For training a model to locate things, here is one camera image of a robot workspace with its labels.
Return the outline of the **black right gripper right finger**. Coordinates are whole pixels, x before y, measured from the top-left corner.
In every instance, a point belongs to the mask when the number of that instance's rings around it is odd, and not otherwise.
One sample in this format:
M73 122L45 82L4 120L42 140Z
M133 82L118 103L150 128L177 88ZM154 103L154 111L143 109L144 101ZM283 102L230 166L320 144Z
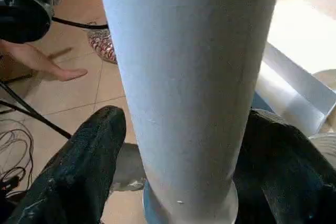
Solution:
M335 169L279 116L248 116L234 172L237 223L335 223Z

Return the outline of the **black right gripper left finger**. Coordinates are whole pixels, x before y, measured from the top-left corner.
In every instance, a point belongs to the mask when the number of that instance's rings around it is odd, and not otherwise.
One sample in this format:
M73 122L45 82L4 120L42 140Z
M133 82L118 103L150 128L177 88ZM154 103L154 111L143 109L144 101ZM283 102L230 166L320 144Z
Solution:
M49 160L7 223L100 223L126 135L124 111L105 106Z

